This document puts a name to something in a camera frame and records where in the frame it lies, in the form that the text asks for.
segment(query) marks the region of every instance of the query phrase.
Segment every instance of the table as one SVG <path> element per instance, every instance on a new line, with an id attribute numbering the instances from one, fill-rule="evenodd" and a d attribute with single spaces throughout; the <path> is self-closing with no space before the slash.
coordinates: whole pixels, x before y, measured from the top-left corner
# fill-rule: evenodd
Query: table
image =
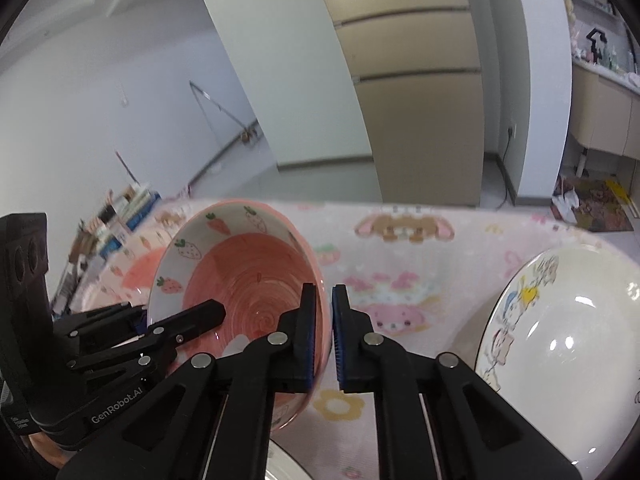
<path id="1" fill-rule="evenodd" d="M 214 202 L 200 201 L 190 211 Z M 588 232 L 539 215 L 268 204 L 287 216 L 316 251 L 327 293 L 335 283 L 345 283 L 351 306 L 368 312 L 377 332 L 418 354 L 453 349 L 471 366 L 495 301 L 528 260 L 553 246 L 575 243 L 622 254 Z M 184 210 L 185 205 L 158 206 L 163 208 Z M 146 224 L 155 218 L 158 214 L 152 213 Z M 305 411 L 273 439 L 314 480 L 378 478 L 373 395 L 339 391 L 333 351 Z"/>

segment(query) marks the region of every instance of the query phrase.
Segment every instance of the white plate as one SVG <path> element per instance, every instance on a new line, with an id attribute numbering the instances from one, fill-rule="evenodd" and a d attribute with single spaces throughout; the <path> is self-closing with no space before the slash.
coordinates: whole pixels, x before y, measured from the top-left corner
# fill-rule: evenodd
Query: white plate
<path id="1" fill-rule="evenodd" d="M 503 292 L 476 373 L 591 480 L 640 414 L 639 335 L 640 267 L 589 246 L 552 249 Z"/>
<path id="2" fill-rule="evenodd" d="M 265 480 L 313 480 L 302 466 L 273 440 L 269 441 Z"/>

